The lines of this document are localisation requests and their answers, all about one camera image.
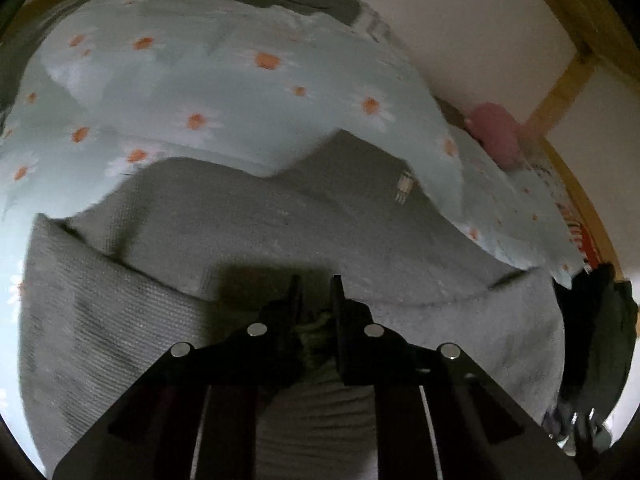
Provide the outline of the grey knitted sweater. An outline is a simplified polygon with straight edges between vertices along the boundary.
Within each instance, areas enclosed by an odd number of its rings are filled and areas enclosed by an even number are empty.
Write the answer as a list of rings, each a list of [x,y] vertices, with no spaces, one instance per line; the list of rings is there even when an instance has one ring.
[[[172,345],[205,347],[303,280],[307,374],[259,419],[262,479],[373,479],[373,392],[337,381],[329,281],[412,344],[458,344],[532,419],[559,389],[564,334],[550,275],[488,255],[404,163],[339,133],[275,176],[190,158],[156,162],[89,209],[38,214],[25,262],[21,390],[53,470]]]

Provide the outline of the black folded clothes pile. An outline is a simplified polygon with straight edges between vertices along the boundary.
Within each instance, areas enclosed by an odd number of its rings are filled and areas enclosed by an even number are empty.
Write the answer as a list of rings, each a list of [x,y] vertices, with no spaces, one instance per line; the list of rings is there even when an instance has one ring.
[[[564,326],[564,366],[554,408],[544,429],[577,455],[602,453],[612,444],[605,421],[631,369],[638,306],[631,282],[619,281],[611,263],[576,274],[570,288],[554,286]]]

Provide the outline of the patterned pillow with red trim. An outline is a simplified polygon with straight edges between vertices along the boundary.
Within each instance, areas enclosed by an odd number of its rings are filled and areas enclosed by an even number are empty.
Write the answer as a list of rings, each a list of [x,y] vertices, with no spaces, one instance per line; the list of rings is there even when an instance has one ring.
[[[605,262],[594,238],[602,226],[584,190],[547,144],[524,148],[523,166],[511,174],[539,223],[541,244],[553,275],[577,274]]]

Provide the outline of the pink plush toy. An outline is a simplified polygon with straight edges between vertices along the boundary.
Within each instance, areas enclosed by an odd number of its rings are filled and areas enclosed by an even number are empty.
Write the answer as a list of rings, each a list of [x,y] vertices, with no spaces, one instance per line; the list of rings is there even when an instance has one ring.
[[[501,105],[491,102],[474,107],[465,117],[465,130],[502,170],[521,166],[523,126]]]

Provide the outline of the light blue daisy bedsheet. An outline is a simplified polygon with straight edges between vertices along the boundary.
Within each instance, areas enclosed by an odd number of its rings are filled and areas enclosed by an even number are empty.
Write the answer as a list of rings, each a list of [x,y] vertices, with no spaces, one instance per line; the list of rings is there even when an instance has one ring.
[[[66,219],[143,168],[190,158],[261,179],[339,133],[401,160],[491,257],[553,275],[539,223],[387,41],[332,16],[236,0],[70,0],[1,48],[1,411],[29,428],[20,384],[25,262],[38,214]]]

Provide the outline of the wooden bunk bed frame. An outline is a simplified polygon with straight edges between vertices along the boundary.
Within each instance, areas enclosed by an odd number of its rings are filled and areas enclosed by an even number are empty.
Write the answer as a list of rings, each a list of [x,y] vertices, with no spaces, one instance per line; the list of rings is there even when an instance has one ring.
[[[586,234],[588,255],[612,263],[616,278],[624,277],[620,258],[584,187],[546,136],[566,116],[596,69],[613,64],[616,73],[639,80],[639,51],[608,0],[544,0],[570,37],[575,53],[547,95],[528,116],[525,128],[539,136],[538,144],[565,185]]]

